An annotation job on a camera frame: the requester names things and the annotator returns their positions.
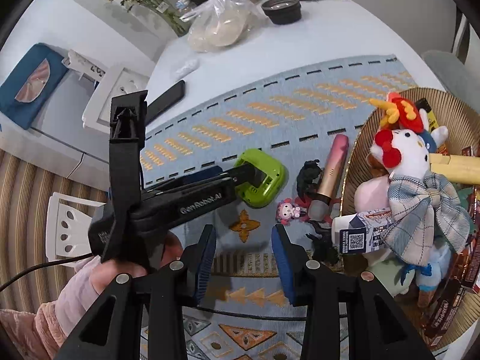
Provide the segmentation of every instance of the hand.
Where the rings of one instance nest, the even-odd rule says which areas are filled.
[[[182,244],[177,236],[168,232],[165,238],[165,246],[160,266],[165,266],[175,261],[183,253]],[[147,271],[142,266],[128,261],[117,261],[110,259],[103,264],[97,265],[90,274],[90,283],[98,294],[110,284],[110,282],[119,274],[130,274],[133,278],[145,276]]]

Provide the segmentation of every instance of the black bowl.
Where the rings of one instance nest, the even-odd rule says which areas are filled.
[[[268,0],[262,4],[265,14],[275,24],[290,24],[302,18],[300,0]]]

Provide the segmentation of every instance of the my melody figurine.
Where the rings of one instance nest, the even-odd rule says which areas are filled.
[[[295,204],[292,199],[286,198],[277,206],[277,221],[286,226],[292,219],[299,219],[306,214],[306,209]]]

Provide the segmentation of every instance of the red bow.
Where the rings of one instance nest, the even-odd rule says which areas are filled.
[[[382,162],[385,168],[395,168],[402,161],[402,153],[399,149],[392,147],[392,141],[391,130],[380,130],[375,135],[375,143],[383,150]]]

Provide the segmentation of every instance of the woven tray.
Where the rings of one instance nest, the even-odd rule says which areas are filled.
[[[422,97],[428,100],[437,117],[438,123],[448,127],[449,139],[446,145],[450,154],[460,155],[462,148],[469,145],[478,145],[480,137],[480,115],[461,100],[448,93],[430,88],[411,88],[400,92],[400,94],[414,102]],[[373,111],[367,122],[363,125],[355,142],[355,147],[349,163],[346,166],[340,215],[355,213],[353,204],[355,191],[361,183],[372,178],[365,157],[370,152],[370,147],[378,129],[380,118],[381,110],[377,109]],[[367,261],[361,255],[345,256],[344,258],[344,269],[348,275],[356,275],[366,267]],[[422,312],[417,307],[416,302],[402,304],[401,306],[426,341],[426,338],[419,328]],[[452,325],[437,347],[444,347],[455,341],[465,333],[479,317],[480,295],[467,293]]]

